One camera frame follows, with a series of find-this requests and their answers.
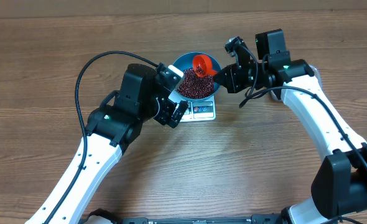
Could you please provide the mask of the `orange measuring scoop blue handle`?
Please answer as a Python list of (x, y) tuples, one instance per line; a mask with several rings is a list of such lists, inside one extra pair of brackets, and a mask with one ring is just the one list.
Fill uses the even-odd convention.
[(213, 69), (211, 58), (205, 54), (198, 54), (192, 60), (192, 67), (198, 77), (215, 76), (217, 71)]

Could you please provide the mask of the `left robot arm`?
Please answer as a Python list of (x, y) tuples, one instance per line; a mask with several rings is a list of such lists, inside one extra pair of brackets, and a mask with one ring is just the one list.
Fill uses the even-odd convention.
[(184, 73), (173, 65), (128, 65), (121, 88), (90, 113), (76, 155), (28, 223), (78, 223), (102, 180), (140, 135), (143, 123), (155, 119), (171, 128), (179, 124), (188, 104), (169, 96), (183, 79)]

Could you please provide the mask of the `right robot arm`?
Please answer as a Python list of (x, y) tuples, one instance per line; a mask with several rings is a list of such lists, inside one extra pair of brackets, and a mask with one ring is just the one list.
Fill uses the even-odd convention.
[(367, 141), (340, 116), (320, 86), (316, 70), (305, 60), (292, 60), (282, 30), (255, 36), (256, 53), (240, 37), (225, 50), (235, 63), (214, 77), (228, 93), (243, 91), (246, 100), (268, 93), (298, 117), (311, 137), (322, 164), (302, 203), (271, 216), (274, 223), (338, 223), (367, 210)]

